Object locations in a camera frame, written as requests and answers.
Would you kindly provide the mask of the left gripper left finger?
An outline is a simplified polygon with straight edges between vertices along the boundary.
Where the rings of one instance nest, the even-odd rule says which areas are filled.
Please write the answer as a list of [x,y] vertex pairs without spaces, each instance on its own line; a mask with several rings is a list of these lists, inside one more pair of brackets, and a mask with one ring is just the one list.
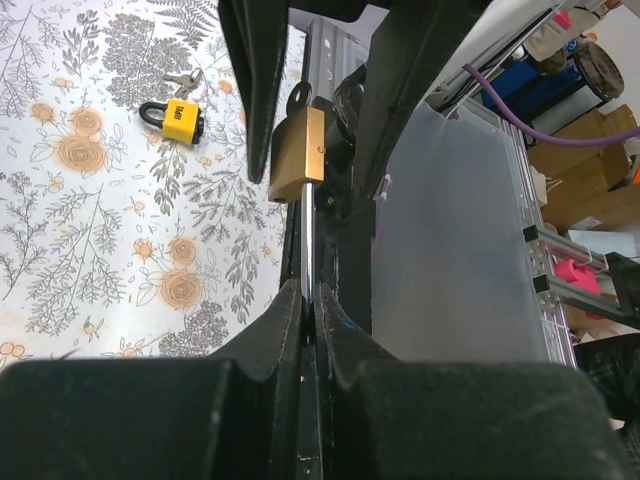
[[5,479],[291,479],[303,298],[198,358],[18,362],[1,376]]

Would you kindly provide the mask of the small brass padlock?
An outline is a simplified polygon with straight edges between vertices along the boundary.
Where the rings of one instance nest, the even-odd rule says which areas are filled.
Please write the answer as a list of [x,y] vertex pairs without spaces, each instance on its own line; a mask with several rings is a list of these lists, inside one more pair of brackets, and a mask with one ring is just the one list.
[[325,176],[325,114],[305,106],[289,113],[272,137],[269,200],[301,205],[301,290],[313,302],[315,188]]

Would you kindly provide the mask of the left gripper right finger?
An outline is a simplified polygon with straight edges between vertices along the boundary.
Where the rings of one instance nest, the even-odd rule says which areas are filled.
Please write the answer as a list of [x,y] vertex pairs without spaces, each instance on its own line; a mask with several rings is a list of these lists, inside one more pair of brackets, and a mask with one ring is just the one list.
[[599,394],[546,362],[405,362],[315,291],[330,479],[624,479]]

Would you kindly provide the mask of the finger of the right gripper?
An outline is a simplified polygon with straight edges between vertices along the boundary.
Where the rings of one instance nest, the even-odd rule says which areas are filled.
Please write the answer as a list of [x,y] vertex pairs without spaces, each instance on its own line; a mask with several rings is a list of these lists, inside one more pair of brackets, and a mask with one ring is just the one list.
[[285,1],[220,0],[218,14],[245,111],[247,175],[266,168],[288,39]]
[[488,1],[392,1],[371,38],[352,190],[371,197],[412,112]]

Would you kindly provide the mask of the yellow padlock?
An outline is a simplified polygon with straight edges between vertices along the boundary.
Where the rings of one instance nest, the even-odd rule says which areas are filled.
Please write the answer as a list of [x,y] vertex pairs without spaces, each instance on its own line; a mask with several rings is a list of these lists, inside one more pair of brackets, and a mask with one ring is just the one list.
[[138,109],[143,122],[161,131],[165,138],[197,145],[204,133],[201,108],[194,103],[170,99],[167,103],[145,102]]

